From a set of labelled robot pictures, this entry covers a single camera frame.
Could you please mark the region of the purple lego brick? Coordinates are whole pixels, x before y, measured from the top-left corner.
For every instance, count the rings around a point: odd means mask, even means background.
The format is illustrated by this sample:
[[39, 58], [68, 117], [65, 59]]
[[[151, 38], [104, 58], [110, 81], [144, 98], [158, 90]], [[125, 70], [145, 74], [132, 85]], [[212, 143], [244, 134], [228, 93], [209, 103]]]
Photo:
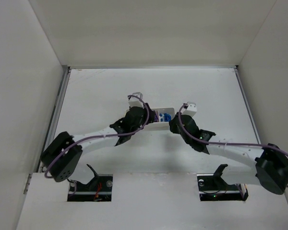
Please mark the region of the purple lego brick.
[[154, 122], [159, 122], [159, 115], [158, 115], [158, 112], [155, 112]]

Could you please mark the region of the blue arch lego piece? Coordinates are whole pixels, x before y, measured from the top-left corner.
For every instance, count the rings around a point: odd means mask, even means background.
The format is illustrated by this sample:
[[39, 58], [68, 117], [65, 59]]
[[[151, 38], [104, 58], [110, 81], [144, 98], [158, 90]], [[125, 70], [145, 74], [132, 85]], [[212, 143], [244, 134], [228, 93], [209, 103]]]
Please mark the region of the blue arch lego piece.
[[160, 113], [159, 114], [159, 122], [170, 122], [172, 117], [168, 113]]

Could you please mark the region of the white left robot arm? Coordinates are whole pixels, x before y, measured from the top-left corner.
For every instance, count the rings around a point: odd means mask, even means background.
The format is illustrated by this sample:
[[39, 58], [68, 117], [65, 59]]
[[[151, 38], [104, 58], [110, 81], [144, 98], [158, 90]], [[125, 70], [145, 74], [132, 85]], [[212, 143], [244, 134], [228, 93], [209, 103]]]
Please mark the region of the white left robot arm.
[[125, 117], [100, 131], [75, 136], [66, 131], [59, 133], [41, 154], [44, 176], [58, 183], [67, 180], [83, 155], [122, 145], [153, 121], [154, 112], [144, 103], [143, 107], [130, 107]]

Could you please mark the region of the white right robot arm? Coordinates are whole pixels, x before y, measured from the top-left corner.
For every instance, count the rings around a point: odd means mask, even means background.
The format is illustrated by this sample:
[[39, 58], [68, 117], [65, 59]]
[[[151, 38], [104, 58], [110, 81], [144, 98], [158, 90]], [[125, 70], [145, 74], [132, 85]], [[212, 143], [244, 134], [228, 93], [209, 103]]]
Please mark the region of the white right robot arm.
[[276, 145], [232, 145], [226, 139], [220, 140], [214, 132], [200, 129], [189, 115], [175, 115], [169, 129], [197, 152], [222, 156], [243, 165], [220, 164], [214, 172], [218, 185], [261, 185], [277, 195], [288, 188], [288, 157]]

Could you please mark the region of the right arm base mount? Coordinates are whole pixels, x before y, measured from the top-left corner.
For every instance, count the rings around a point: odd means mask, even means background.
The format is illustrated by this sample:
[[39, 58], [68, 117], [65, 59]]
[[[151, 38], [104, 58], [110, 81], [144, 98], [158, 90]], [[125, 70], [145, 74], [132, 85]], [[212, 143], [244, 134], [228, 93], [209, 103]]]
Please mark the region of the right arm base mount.
[[245, 184], [227, 184], [221, 176], [227, 164], [221, 164], [214, 173], [197, 174], [200, 201], [246, 201], [249, 197]]

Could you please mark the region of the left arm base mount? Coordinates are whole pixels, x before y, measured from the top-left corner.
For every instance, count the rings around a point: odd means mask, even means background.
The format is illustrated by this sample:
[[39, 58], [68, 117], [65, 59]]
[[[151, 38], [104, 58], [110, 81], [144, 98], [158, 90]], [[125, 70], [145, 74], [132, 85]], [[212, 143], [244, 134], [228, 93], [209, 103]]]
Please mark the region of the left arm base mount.
[[98, 174], [94, 168], [87, 164], [89, 169], [93, 172], [93, 178], [87, 183], [83, 184], [77, 180], [69, 180], [69, 193], [67, 197], [68, 202], [111, 202], [113, 175], [112, 174]]

